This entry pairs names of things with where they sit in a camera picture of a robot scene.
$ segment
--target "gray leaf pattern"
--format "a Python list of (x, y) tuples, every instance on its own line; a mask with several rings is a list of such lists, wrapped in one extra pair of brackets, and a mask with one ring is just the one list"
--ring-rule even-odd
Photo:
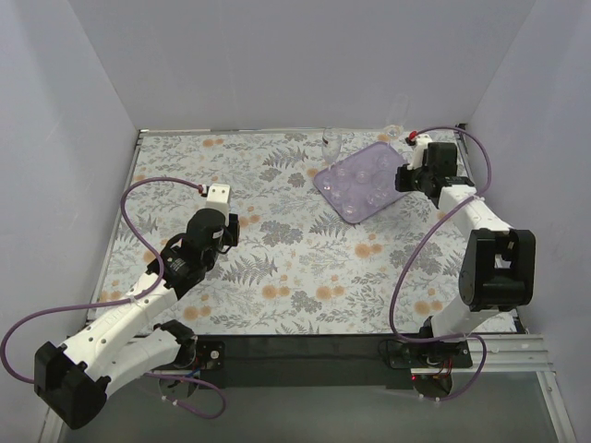
[(345, 235), (352, 227), (351, 224), (345, 222), (337, 213), (325, 211), (314, 221), (309, 232), (328, 235), (329, 237), (334, 234), (335, 237), (338, 237), (339, 233)]
[(287, 150), (276, 150), (269, 154), (267, 160), (263, 162), (265, 166), (273, 166), (275, 168), (287, 168), (295, 166), (299, 162), (308, 159), (306, 152), (300, 148), (297, 150), (288, 147)]
[(265, 182), (272, 182), (275, 179), (275, 177), (280, 174), (281, 171), (279, 171), (278, 169), (271, 168), (260, 173), (259, 178), (261, 180), (264, 180)]
[[(393, 251), (390, 254), (390, 261), (396, 268), (404, 266), (406, 261), (410, 258), (415, 250), (415, 245), (405, 245), (403, 251)], [(441, 264), (437, 257), (442, 257), (443, 253), (439, 245), (435, 243), (427, 243), (420, 252), (411, 269), (421, 269), (427, 275), (433, 275), (441, 271)]]
[(222, 280), (252, 286), (252, 283), (260, 283), (265, 277), (272, 277), (274, 272), (277, 272), (274, 258), (269, 260), (267, 256), (261, 258), (253, 254), (252, 258), (238, 258), (223, 274)]
[(303, 309), (308, 314), (314, 314), (322, 308), (322, 303), (308, 297), (304, 291), (295, 291), (292, 296), (292, 308), (297, 312)]
[[(350, 155), (374, 143), (375, 131), (344, 136)], [(436, 141), (453, 141), (435, 132)], [(405, 158), (412, 150), (392, 145)], [(388, 306), (404, 262), (438, 212), (411, 193), (366, 221), (343, 222), (312, 183), (323, 168), (320, 131), (244, 132), (160, 136), (146, 134), (133, 182), (172, 176), (232, 186), (240, 244), (219, 257), (205, 281), (191, 289), (155, 323), (176, 318), (198, 334), (318, 334), (388, 331)], [(204, 198), (172, 183), (134, 190), (127, 211), (157, 249), (187, 228)], [(124, 296), (153, 255), (120, 222), (99, 300)], [(429, 315), (457, 295), (465, 240), (444, 225), (407, 275), (394, 312), (399, 330), (417, 332)], [(104, 309), (89, 312), (95, 318)], [(502, 314), (481, 331), (512, 331)]]
[(289, 176), (287, 183), (289, 183), (293, 187), (304, 187), (304, 185), (306, 184), (306, 179), (304, 178), (304, 175), (302, 175), (301, 173), (295, 173)]
[(262, 233), (267, 233), (262, 237), (265, 245), (275, 246), (283, 243), (292, 245), (302, 241), (303, 234), (299, 229), (292, 229), (289, 224), (279, 223), (278, 221), (266, 221), (260, 226)]

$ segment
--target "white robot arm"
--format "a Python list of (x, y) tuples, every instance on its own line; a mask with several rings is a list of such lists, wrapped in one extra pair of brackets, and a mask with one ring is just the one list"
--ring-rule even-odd
[[(406, 142), (415, 149), (412, 161), (398, 169), (398, 191), (421, 191), (446, 213), (476, 194), (467, 177), (457, 176), (454, 143), (433, 142), (427, 134)], [(480, 197), (465, 204), (452, 221), (468, 245), (459, 294), (426, 324), (432, 337), (468, 335), (499, 312), (527, 305), (533, 294), (536, 239), (530, 231), (513, 229)]]
[(88, 423), (131, 380), (161, 365), (182, 368), (196, 360), (197, 337), (175, 320), (158, 325), (145, 339), (130, 340), (199, 284), (218, 254), (227, 252), (224, 246), (237, 245), (240, 227), (229, 211), (230, 193), (228, 185), (209, 188), (205, 208), (189, 221), (187, 232), (162, 250), (163, 280), (151, 293), (136, 298), (156, 282), (157, 260), (126, 294), (129, 303), (107, 310), (60, 346), (47, 342), (37, 351), (35, 391), (72, 429)]

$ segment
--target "purple cable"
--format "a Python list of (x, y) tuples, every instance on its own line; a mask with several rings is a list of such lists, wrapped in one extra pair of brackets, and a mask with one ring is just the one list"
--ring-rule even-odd
[(172, 397), (164, 396), (169, 402), (175, 404), (175, 401), (176, 401), (177, 406), (180, 406), (184, 410), (189, 411), (190, 413), (193, 413), (198, 417), (205, 418), (207, 420), (211, 420), (213, 418), (218, 418), (225, 411), (227, 400), (226, 400), (225, 396), (223, 395), (222, 390), (207, 381), (199, 380), (197, 378), (192, 378), (192, 377), (165, 376), (162, 374), (151, 374), (151, 373), (144, 374), (144, 376), (152, 377), (152, 378), (160, 378), (162, 380), (186, 381), (189, 383), (195, 383), (196, 385), (201, 385), (206, 388), (215, 390), (215, 392), (220, 396), (220, 399), (222, 400), (222, 407), (220, 408), (220, 410), (217, 413), (204, 413), (203, 411), (200, 411), (199, 409), (194, 408), (193, 406), (191, 406), (188, 403), (185, 403), (184, 401), (180, 401), (180, 400), (173, 399)]
[(126, 191), (123, 193), (123, 196), (121, 196), (120, 207), (121, 207), (121, 215), (123, 217), (123, 220), (125, 220), (127, 226), (129, 226), (129, 229), (131, 230), (131, 232), (138, 238), (138, 240), (140, 240), (140, 242), (144, 246), (146, 246), (152, 252), (152, 254), (158, 260), (159, 271), (158, 271), (158, 278), (156, 279), (156, 281), (152, 284), (152, 286), (150, 286), (145, 291), (142, 291), (136, 297), (130, 297), (125, 300), (117, 300), (114, 302), (87, 303), (87, 304), (83, 304), (83, 305), (52, 307), (49, 309), (44, 309), (42, 311), (34, 312), (34, 313), (29, 314), (28, 316), (22, 318), (6, 332), (4, 338), (2, 339), (2, 343), (0, 344), (0, 360), (2, 360), (2, 365), (4, 366), (6, 372), (8, 374), (10, 374), (12, 377), (14, 377), (17, 380), (22, 381), (24, 383), (30, 383), (31, 385), (34, 383), (34, 380), (32, 378), (24, 377), (21, 374), (19, 374), (17, 371), (15, 371), (14, 368), (8, 362), (8, 358), (6, 356), (6, 346), (8, 344), (8, 340), (10, 339), (12, 334), (18, 328), (20, 328), (23, 324), (27, 323), (29, 320), (33, 320), (34, 318), (37, 318), (37, 317), (46, 316), (48, 314), (56, 314), (58, 312), (78, 311), (80, 309), (93, 309), (95, 307), (110, 307), (110, 306), (124, 305), (126, 303), (131, 303), (134, 300), (138, 300), (142, 297), (145, 297), (160, 284), (160, 282), (163, 279), (163, 274), (164, 274), (163, 259), (162, 259), (162, 257), (160, 257), (160, 253), (152, 245), (150, 245), (148, 243), (148, 241), (141, 235), (141, 233), (139, 233), (138, 229), (135, 227), (133, 222), (131, 222), (131, 220), (129, 219), (129, 216), (127, 215), (127, 210), (126, 210), (127, 196), (129, 195), (129, 193), (131, 191), (133, 191), (134, 189), (136, 189), (137, 187), (140, 187), (140, 186), (146, 185), (147, 183), (152, 183), (152, 182), (180, 183), (181, 185), (186, 185), (186, 186), (192, 187), (194, 189), (197, 189), (200, 193), (203, 192), (203, 186), (202, 185), (195, 185), (194, 183), (188, 182), (187, 180), (181, 180), (180, 178), (156, 177), (156, 178), (148, 178), (146, 180), (140, 180), (139, 182), (136, 182), (135, 184), (131, 185), (128, 189), (126, 189)]
[[(459, 127), (453, 127), (453, 126), (433, 126), (433, 127), (428, 127), (427, 129), (423, 129), (421, 131), (418, 131), (416, 133), (416, 135), (418, 136), (418, 135), (424, 134), (424, 133), (426, 133), (428, 131), (435, 131), (435, 130), (439, 130), (439, 129), (449, 129), (451, 131), (456, 131), (456, 132), (459, 132), (461, 134), (464, 134), (465, 136), (471, 138), (478, 145), (478, 147), (482, 151), (482, 155), (484, 156), (485, 162), (487, 164), (487, 182), (486, 182), (486, 184), (484, 185), (484, 187), (482, 189), (480, 189), (478, 192), (476, 192), (476, 195), (475, 196), (470, 196), (466, 200), (458, 203), (458, 205), (455, 208), (453, 208), (452, 210), (450, 210), (450, 212), (448, 212), (447, 214), (445, 214), (445, 216), (442, 217), (441, 220), (439, 220), (437, 223), (435, 223), (433, 225), (433, 227), (431, 227), (431, 229), (427, 232), (427, 234), (425, 234), (425, 236), (419, 242), (419, 244), (416, 246), (416, 248), (413, 251), (413, 253), (411, 254), (410, 258), (408, 259), (408, 261), (404, 265), (403, 270), (400, 273), (400, 277), (398, 278), (398, 282), (396, 283), (396, 286), (394, 287), (394, 292), (392, 294), (392, 300), (390, 301), (390, 309), (389, 309), (388, 319), (390, 321), (390, 328), (392, 329), (392, 332), (394, 333), (394, 335), (396, 336), (396, 338), (398, 340), (400, 340), (400, 341), (405, 341), (407, 343), (415, 343), (415, 344), (433, 343), (435, 341), (453, 340), (453, 339), (462, 339), (462, 338), (475, 339), (475, 340), (480, 341), (480, 344), (482, 345), (482, 360), (480, 361), (480, 365), (478, 365), (478, 368), (476, 369), (476, 372), (474, 373), (474, 376), (472, 378), (470, 378), (470, 381), (468, 381), (461, 389), (458, 389), (456, 392), (454, 392), (454, 394), (451, 394), (451, 395), (449, 395), (447, 397), (443, 397), (443, 398), (440, 398), (439, 399), (440, 401), (448, 401), (448, 400), (453, 400), (453, 399), (459, 397), (460, 395), (462, 395), (464, 392), (466, 392), (468, 389), (470, 389), (470, 387), (476, 382), (476, 380), (480, 376), (480, 373), (482, 372), (482, 369), (484, 367), (484, 364), (486, 363), (486, 360), (487, 360), (487, 345), (485, 344), (485, 342), (482, 339), (482, 337), (480, 337), (477, 334), (467, 334), (467, 335), (465, 335), (465, 334), (449, 334), (449, 335), (443, 335), (443, 336), (440, 336), (440, 337), (433, 337), (433, 338), (430, 338), (430, 339), (414, 339), (414, 338), (411, 338), (411, 337), (407, 337), (407, 336), (403, 335), (401, 332), (399, 332), (396, 329), (396, 326), (394, 325), (394, 308), (396, 307), (396, 300), (398, 299), (398, 295), (400, 294), (400, 290), (401, 290), (402, 285), (403, 285), (403, 282), (404, 282), (404, 277), (406, 277), (406, 274), (408, 273), (408, 271), (410, 270), (410, 267), (415, 262), (415, 259), (416, 259), (416, 257), (418, 257), (418, 254), (421, 252), (421, 250), (423, 249), (423, 247), (427, 244), (427, 242), (431, 238), (431, 236), (446, 221), (448, 221), (451, 217), (453, 217), (453, 215), (456, 214), (465, 205), (467, 205), (468, 203), (470, 203), (471, 201), (473, 201), (476, 198), (476, 196), (481, 196), (482, 194), (484, 194), (488, 190), (488, 188), (490, 187), (490, 183), (492, 181), (492, 166), (491, 166), (491, 163), (490, 163), (490, 158), (488, 156), (488, 153), (485, 150), (485, 148), (482, 145), (482, 143), (480, 142), (480, 140), (478, 140), (472, 134), (464, 131), (463, 129), (461, 129)], [(433, 401), (436, 401), (437, 400), (435, 398), (430, 398), (430, 397), (427, 397), (427, 398), (429, 400), (433, 400)]]

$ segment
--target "purple wire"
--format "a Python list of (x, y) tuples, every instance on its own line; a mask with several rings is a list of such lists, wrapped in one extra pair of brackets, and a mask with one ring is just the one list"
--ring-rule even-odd
[[(433, 337), (430, 339), (415, 339), (415, 338), (407, 337), (407, 336), (403, 335), (401, 332), (398, 331), (398, 329), (396, 329), (396, 326), (394, 325), (394, 308), (396, 307), (396, 300), (398, 299), (398, 295), (400, 294), (400, 290), (402, 288), (404, 278), (406, 277), (406, 274), (408, 273), (411, 266), (415, 262), (416, 257), (418, 257), (418, 254), (421, 252), (423, 247), (427, 244), (427, 242), (431, 238), (431, 236), (446, 221), (448, 221), (451, 217), (453, 217), (453, 215), (456, 214), (465, 205), (467, 205), (471, 201), (474, 201), (476, 196), (481, 196), (482, 194), (484, 194), (488, 190), (488, 188), (490, 187), (490, 183), (492, 181), (492, 166), (490, 163), (490, 157), (488, 156), (487, 150), (485, 150), (485, 148), (484, 148), (483, 144), (480, 142), (480, 140), (478, 140), (472, 134), (468, 133), (467, 131), (464, 131), (463, 129), (461, 129), (459, 127), (453, 127), (453, 126), (428, 127), (427, 129), (423, 129), (421, 131), (416, 132), (416, 134), (420, 135), (420, 134), (424, 134), (428, 131), (435, 131), (435, 130), (440, 130), (440, 129), (449, 129), (451, 131), (456, 131), (461, 134), (464, 134), (465, 136), (471, 138), (478, 145), (478, 147), (480, 148), (480, 150), (482, 152), (482, 155), (484, 156), (485, 162), (487, 164), (487, 182), (485, 183), (485, 185), (482, 189), (480, 189), (479, 191), (476, 192), (475, 196), (468, 197), (464, 201), (458, 203), (457, 206), (455, 208), (453, 208), (452, 210), (450, 210), (447, 214), (445, 214), (445, 216), (443, 216), (441, 218), (441, 220), (439, 220), (437, 223), (435, 223), (433, 225), (433, 227), (431, 227), (431, 229), (429, 229), (427, 234), (425, 234), (423, 239), (418, 243), (415, 250), (411, 254), (410, 258), (408, 259), (408, 261), (404, 265), (403, 270), (400, 273), (400, 277), (398, 278), (398, 281), (396, 282), (396, 286), (394, 287), (394, 292), (392, 294), (392, 300), (390, 301), (390, 309), (389, 309), (389, 313), (388, 313), (388, 319), (390, 322), (390, 328), (392, 329), (394, 336), (396, 336), (396, 338), (398, 340), (405, 341), (407, 343), (414, 343), (414, 344), (433, 343), (435, 341), (454, 340), (454, 339), (475, 339), (475, 340), (480, 341), (480, 344), (482, 345), (482, 360), (480, 361), (480, 364), (478, 365), (476, 372), (474, 373), (472, 378), (470, 378), (470, 381), (468, 381), (461, 389), (454, 392), (454, 394), (451, 394), (447, 397), (440, 398), (440, 401), (448, 401), (448, 400), (453, 400), (453, 399), (459, 397), (464, 392), (469, 390), (470, 387), (472, 387), (472, 385), (476, 382), (476, 380), (480, 376), (480, 373), (482, 372), (482, 369), (484, 368), (484, 364), (486, 363), (486, 360), (487, 360), (487, 345), (485, 344), (482, 337), (480, 337), (477, 334), (467, 334), (467, 335), (465, 335), (465, 334), (449, 334), (449, 335), (442, 335), (440, 337)], [(430, 397), (426, 397), (426, 398), (428, 398), (429, 400), (433, 400), (433, 401), (436, 400), (435, 398), (430, 398)]]
[(129, 216), (127, 215), (127, 210), (126, 210), (127, 196), (129, 195), (129, 193), (131, 191), (133, 191), (134, 189), (136, 189), (137, 187), (146, 185), (147, 183), (153, 183), (153, 182), (179, 183), (181, 185), (186, 185), (186, 186), (192, 187), (194, 189), (197, 189), (200, 193), (203, 192), (203, 186), (202, 185), (195, 185), (194, 183), (188, 182), (187, 180), (182, 180), (180, 178), (155, 177), (155, 178), (148, 178), (146, 180), (140, 180), (139, 182), (136, 182), (135, 184), (131, 185), (128, 189), (126, 189), (126, 191), (123, 193), (123, 196), (121, 196), (120, 208), (121, 208), (121, 216), (123, 217), (123, 220), (125, 220), (127, 226), (129, 226), (129, 229), (131, 230), (131, 232), (138, 238), (138, 240), (140, 240), (140, 242), (144, 246), (146, 246), (152, 252), (152, 254), (158, 260), (159, 271), (158, 271), (158, 278), (156, 279), (156, 281), (152, 284), (152, 286), (147, 288), (145, 291), (142, 291), (137, 296), (130, 297), (125, 300), (117, 300), (117, 301), (113, 301), (113, 302), (103, 302), (103, 303), (87, 303), (87, 304), (82, 304), (82, 305), (52, 307), (49, 309), (44, 309), (42, 311), (34, 312), (34, 313), (29, 314), (28, 316), (22, 318), (6, 332), (4, 338), (2, 339), (2, 343), (0, 344), (0, 360), (2, 361), (2, 365), (4, 366), (6, 372), (8, 374), (10, 374), (12, 377), (14, 377), (17, 380), (22, 381), (24, 383), (29, 383), (31, 385), (34, 383), (34, 380), (32, 378), (24, 377), (21, 374), (19, 374), (17, 371), (15, 371), (14, 368), (8, 362), (8, 358), (6, 356), (6, 346), (8, 344), (8, 340), (10, 339), (12, 334), (18, 328), (20, 328), (23, 324), (27, 323), (30, 320), (33, 320), (34, 318), (46, 316), (48, 314), (56, 314), (58, 312), (78, 311), (80, 309), (94, 309), (96, 307), (111, 307), (111, 306), (119, 306), (119, 305), (124, 305), (126, 303), (131, 303), (134, 300), (139, 300), (140, 298), (145, 297), (146, 295), (151, 293), (160, 284), (160, 282), (163, 279), (163, 274), (164, 274), (163, 259), (162, 259), (162, 257), (160, 257), (160, 253), (152, 245), (150, 245), (150, 243), (148, 243), (148, 241), (141, 235), (141, 233), (139, 233), (136, 226), (129, 219)]
[(173, 399), (172, 397), (164, 396), (164, 397), (166, 397), (166, 399), (168, 401), (170, 401), (172, 403), (174, 403), (176, 401), (177, 406), (180, 406), (184, 410), (189, 411), (190, 413), (193, 413), (198, 417), (205, 418), (207, 420), (211, 420), (213, 418), (218, 418), (225, 411), (227, 400), (226, 400), (225, 396), (223, 395), (222, 390), (207, 381), (199, 380), (197, 378), (192, 378), (192, 377), (165, 376), (163, 374), (152, 374), (152, 373), (144, 374), (144, 376), (152, 377), (152, 378), (159, 378), (162, 380), (186, 381), (189, 383), (195, 383), (196, 385), (201, 385), (206, 388), (215, 390), (215, 392), (220, 396), (220, 399), (222, 400), (222, 407), (220, 408), (220, 410), (217, 413), (204, 413), (203, 411), (200, 411), (199, 409), (194, 408), (193, 406), (191, 406), (188, 403), (185, 403), (184, 401), (180, 401), (180, 400)]

